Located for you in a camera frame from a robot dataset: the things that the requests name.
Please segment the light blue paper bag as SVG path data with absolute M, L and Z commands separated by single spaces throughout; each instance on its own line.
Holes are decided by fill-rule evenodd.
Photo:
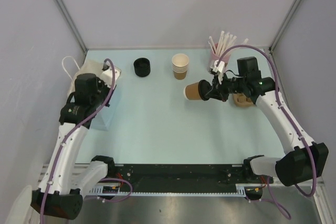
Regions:
M 88 129 L 107 131 L 110 126 L 120 95 L 114 88 L 114 71 L 112 85 L 106 98 L 96 98 L 97 78 L 102 74 L 105 62 L 87 60 L 71 78 L 66 105 L 61 109 L 59 122 L 77 125 L 93 112 L 97 114 L 83 124 Z

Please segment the aluminium frame rail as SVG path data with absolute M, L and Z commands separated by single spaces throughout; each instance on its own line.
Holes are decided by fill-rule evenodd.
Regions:
M 274 184 L 274 185 L 285 186 L 285 185 L 280 181 L 280 179 L 277 178 L 277 177 L 274 177 L 274 178 L 273 178 L 273 184 Z M 303 186 L 303 187 L 312 186 L 312 184 L 313 184 L 313 180 L 312 180 L 312 179 L 310 179 L 310 180 L 306 180 L 306 181 L 303 181 L 303 182 L 298 183 L 299 186 Z M 322 177 L 318 177 L 318 178 L 316 179 L 316 184 L 317 184 L 317 186 L 323 186 L 323 185 L 324 185 L 323 178 L 322 178 Z

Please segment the stack of brown paper cups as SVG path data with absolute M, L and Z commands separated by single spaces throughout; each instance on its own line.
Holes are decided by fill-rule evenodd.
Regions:
M 190 60 L 186 54 L 176 54 L 172 57 L 173 74 L 175 79 L 185 79 Z

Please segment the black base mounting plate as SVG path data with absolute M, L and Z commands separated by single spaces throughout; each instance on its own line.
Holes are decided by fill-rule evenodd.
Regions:
M 249 174 L 242 164 L 119 164 L 114 170 L 134 193 L 233 193 L 237 184 L 266 179 Z

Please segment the stack of black lids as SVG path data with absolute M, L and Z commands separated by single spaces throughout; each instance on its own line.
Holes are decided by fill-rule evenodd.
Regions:
M 138 77 L 146 77 L 151 72 L 150 61 L 147 58 L 138 58 L 133 63 L 134 72 Z

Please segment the single brown paper cup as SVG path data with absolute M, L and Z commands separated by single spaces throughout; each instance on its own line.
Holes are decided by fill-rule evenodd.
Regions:
M 184 96 L 187 100 L 195 101 L 202 100 L 200 91 L 199 91 L 199 82 L 189 84 L 184 88 Z

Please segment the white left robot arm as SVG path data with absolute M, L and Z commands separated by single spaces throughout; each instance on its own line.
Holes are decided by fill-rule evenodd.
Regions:
M 110 182 L 115 178 L 113 158 L 101 155 L 96 155 L 76 178 L 72 173 L 92 119 L 109 106 L 119 76 L 117 70 L 106 70 L 99 77 L 84 73 L 75 79 L 75 90 L 60 112 L 57 142 L 47 171 L 32 192 L 31 206 L 38 213 L 74 220 L 89 190 L 100 180 Z

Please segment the pink straw holder cup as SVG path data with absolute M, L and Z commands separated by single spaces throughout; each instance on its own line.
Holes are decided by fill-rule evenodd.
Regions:
M 230 59 L 231 54 L 226 54 L 225 57 L 222 59 L 222 61 L 225 63 L 225 68 L 228 65 L 229 59 Z M 211 56 L 209 58 L 209 63 L 208 63 L 208 72 L 211 72 L 214 65 L 215 65 L 215 61 L 219 60 L 220 56 L 216 56 L 213 52 L 213 49 L 211 49 Z

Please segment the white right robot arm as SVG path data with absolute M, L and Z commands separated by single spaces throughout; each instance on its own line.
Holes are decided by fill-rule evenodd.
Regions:
M 242 93 L 266 116 L 275 130 L 284 152 L 282 158 L 263 155 L 244 160 L 243 179 L 254 183 L 261 175 L 277 177 L 285 186 L 292 186 L 322 175 L 329 150 L 317 144 L 299 125 L 284 103 L 271 77 L 263 78 L 255 57 L 237 60 L 237 77 L 228 78 L 224 63 L 216 60 L 212 68 L 212 87 L 207 98 L 225 101 L 230 94 Z

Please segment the single black cup lid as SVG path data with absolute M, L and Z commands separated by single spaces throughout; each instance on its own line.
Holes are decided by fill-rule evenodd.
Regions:
M 209 100 L 209 97 L 207 94 L 211 91 L 211 89 L 212 89 L 211 84 L 206 80 L 201 80 L 198 83 L 198 93 L 199 93 L 200 98 L 203 101 Z

